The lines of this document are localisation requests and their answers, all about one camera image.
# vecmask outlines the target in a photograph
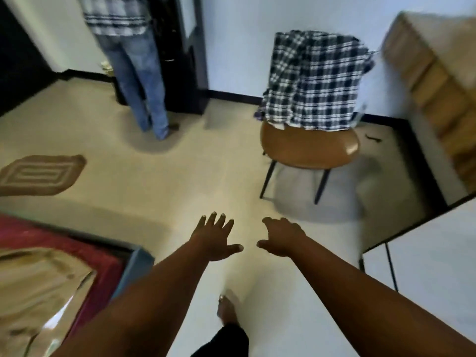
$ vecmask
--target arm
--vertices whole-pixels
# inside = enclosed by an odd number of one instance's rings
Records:
[[[185,318],[208,263],[241,252],[227,246],[233,220],[215,224],[203,216],[190,240],[154,266],[73,338],[54,357],[165,356]]]
[[[361,356],[476,356],[476,345],[343,261],[287,219],[263,219],[258,247],[290,257]]]

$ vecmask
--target jeans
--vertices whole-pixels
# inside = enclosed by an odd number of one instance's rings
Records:
[[[248,345],[245,331],[240,326],[228,324],[210,342],[192,354],[192,357],[248,357]]]
[[[169,121],[165,110],[164,82],[152,28],[148,28],[141,35],[95,36],[114,69],[119,87],[140,128],[147,131],[152,122],[155,136],[164,139],[169,132]],[[150,119],[140,97],[138,78],[146,94]]]

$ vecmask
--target red bed sheet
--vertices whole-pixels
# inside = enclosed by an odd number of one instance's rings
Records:
[[[69,338],[107,306],[121,279],[124,265],[119,259],[95,246],[37,227],[24,220],[0,215],[0,248],[32,247],[62,250],[81,259],[97,272],[86,300],[69,330]]]

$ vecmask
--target plaid shirt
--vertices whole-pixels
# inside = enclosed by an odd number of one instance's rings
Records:
[[[86,24],[96,35],[140,35],[150,24],[147,0],[79,1]]]
[[[255,117],[311,130],[351,128],[360,79],[374,66],[372,54],[353,36],[278,32],[268,89]]]

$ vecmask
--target hand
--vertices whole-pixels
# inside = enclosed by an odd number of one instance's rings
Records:
[[[241,244],[227,245],[227,238],[235,221],[230,219],[228,223],[223,226],[226,216],[222,214],[215,223],[216,217],[217,213],[213,212],[205,224],[207,216],[203,216],[190,238],[191,242],[197,242],[204,247],[207,259],[210,262],[226,259],[235,253],[243,251]]]
[[[278,257],[289,257],[293,246],[306,237],[299,224],[286,218],[277,220],[268,216],[263,223],[268,229],[268,240],[260,240],[257,246]]]

